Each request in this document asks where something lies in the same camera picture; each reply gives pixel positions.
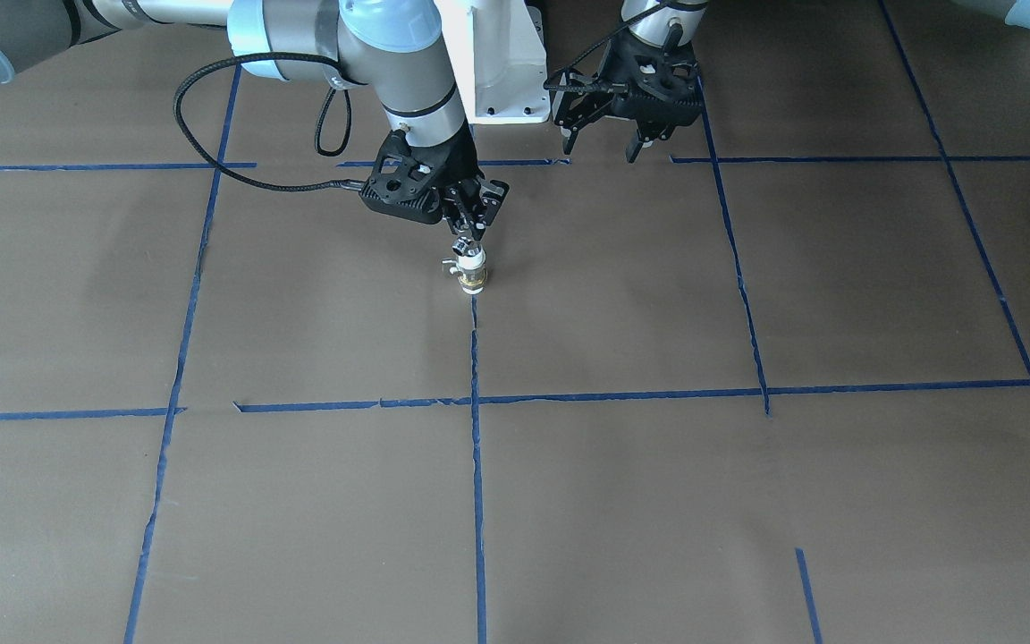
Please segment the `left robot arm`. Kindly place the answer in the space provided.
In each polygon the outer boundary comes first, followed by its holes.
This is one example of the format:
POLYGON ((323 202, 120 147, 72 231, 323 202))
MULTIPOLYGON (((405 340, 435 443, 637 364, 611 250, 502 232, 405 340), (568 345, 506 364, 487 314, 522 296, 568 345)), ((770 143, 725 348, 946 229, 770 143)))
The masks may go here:
POLYGON ((694 49, 735 176, 945 150, 977 191, 1030 189, 1030 30, 950 1, 713 1, 694 49))

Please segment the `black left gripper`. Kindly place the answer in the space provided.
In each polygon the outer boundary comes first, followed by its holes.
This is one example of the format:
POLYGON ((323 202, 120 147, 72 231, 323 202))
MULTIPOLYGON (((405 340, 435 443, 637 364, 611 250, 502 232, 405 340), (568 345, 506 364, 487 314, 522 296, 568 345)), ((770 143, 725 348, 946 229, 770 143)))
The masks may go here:
POLYGON ((571 155, 578 131, 598 118, 636 123, 627 142, 626 162, 636 163, 643 149, 659 138, 659 73, 657 70, 610 70, 586 76, 559 70, 549 78, 551 118, 561 128, 563 149, 571 155))

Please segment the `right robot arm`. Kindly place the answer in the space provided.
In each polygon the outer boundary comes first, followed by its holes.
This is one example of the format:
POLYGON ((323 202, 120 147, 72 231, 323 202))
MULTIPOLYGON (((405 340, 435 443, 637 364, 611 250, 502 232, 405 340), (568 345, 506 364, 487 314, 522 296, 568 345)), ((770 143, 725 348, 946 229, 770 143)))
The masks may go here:
POLYGON ((279 81, 320 81, 331 91, 369 87, 390 127, 366 180, 299 184, 297 191, 355 191, 380 215, 446 223, 455 256, 483 259, 482 238, 508 187, 478 164, 440 9, 433 1, 0 1, 0 84, 49 58, 140 26, 222 28, 232 57, 209 63, 175 91, 174 118, 205 151, 182 115, 200 79, 246 68, 279 81))

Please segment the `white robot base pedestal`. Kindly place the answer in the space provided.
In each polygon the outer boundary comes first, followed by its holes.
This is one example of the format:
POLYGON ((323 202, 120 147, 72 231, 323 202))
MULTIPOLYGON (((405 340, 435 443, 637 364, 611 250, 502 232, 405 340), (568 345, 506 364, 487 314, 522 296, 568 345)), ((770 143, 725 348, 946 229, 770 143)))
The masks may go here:
POLYGON ((549 118, 543 12, 528 1, 437 1, 471 125, 549 118))

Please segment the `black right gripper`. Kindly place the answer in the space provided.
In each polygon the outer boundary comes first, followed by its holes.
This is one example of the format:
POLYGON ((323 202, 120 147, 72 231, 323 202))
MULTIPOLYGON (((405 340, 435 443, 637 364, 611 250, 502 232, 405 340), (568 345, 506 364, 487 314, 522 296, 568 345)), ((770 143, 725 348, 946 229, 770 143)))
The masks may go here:
POLYGON ((471 255, 471 244, 482 245, 487 228, 497 217, 510 185, 503 181, 473 178, 440 189, 443 219, 455 235, 452 252, 458 257, 471 255))

